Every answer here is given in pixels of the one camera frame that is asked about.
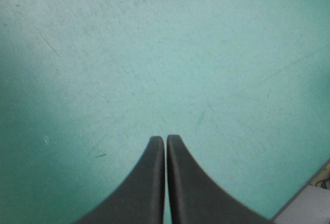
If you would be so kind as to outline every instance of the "green floor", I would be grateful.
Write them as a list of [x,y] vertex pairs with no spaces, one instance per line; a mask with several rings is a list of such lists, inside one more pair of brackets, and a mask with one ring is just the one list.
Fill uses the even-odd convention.
[[330,0],[0,0],[0,223],[76,220],[171,133],[271,218],[330,157],[329,23]]

